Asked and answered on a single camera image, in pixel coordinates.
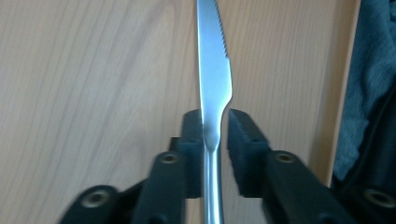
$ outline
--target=wooden surface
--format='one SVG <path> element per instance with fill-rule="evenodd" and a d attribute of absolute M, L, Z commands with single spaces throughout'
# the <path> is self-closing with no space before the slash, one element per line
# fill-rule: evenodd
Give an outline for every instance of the wooden surface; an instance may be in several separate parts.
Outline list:
<path fill-rule="evenodd" d="M 273 149 L 332 169 L 358 0 L 221 0 L 231 107 Z M 199 107 L 193 0 L 0 1 L 0 223 L 54 223 L 82 190 L 126 189 Z M 226 223 L 263 223 L 223 153 Z M 200 223 L 189 201 L 189 223 Z"/>

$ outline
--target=dark fabric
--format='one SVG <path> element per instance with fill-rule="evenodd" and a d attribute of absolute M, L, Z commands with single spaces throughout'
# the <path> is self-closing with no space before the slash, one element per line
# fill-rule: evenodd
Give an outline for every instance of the dark fabric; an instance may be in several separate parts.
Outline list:
<path fill-rule="evenodd" d="M 358 159 L 370 116 L 396 80 L 396 2 L 362 0 L 333 173 L 343 180 Z"/>

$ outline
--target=clamp jaw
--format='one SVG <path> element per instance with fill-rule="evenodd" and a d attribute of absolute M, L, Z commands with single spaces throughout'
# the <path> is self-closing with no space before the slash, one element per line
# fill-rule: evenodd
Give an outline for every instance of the clamp jaw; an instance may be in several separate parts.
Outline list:
<path fill-rule="evenodd" d="M 245 112 L 230 109 L 227 144 L 239 193 L 246 198 L 262 198 L 268 223 L 396 220 L 395 202 L 387 193 L 375 187 L 369 191 L 324 187 L 298 157 L 272 150 Z M 202 196 L 202 153 L 201 113 L 193 110 L 184 116 L 181 136 L 171 138 L 169 150 L 155 158 L 147 179 L 124 192 L 110 186 L 85 190 L 61 223 L 184 223 L 185 199 Z M 375 202 L 381 200 L 388 207 Z"/>

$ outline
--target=knife blade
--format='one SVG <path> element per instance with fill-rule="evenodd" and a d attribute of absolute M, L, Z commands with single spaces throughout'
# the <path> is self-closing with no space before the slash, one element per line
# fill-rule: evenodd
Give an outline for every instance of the knife blade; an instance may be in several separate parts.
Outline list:
<path fill-rule="evenodd" d="M 197 0 L 198 64 L 204 138 L 206 224 L 223 222 L 220 176 L 220 124 L 232 98 L 231 66 L 216 0 Z"/>

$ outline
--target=wood grain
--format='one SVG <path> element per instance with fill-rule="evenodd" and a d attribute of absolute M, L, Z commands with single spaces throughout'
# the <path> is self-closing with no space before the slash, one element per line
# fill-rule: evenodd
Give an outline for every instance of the wood grain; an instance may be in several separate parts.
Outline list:
<path fill-rule="evenodd" d="M 219 1 L 230 106 L 324 182 L 357 8 Z M 82 190 L 144 178 L 199 107 L 197 78 L 193 0 L 1 0 L 0 223 L 55 223 Z M 263 223 L 260 201 L 237 196 L 226 153 L 222 161 L 226 223 Z M 189 201 L 189 223 L 200 216 Z"/>

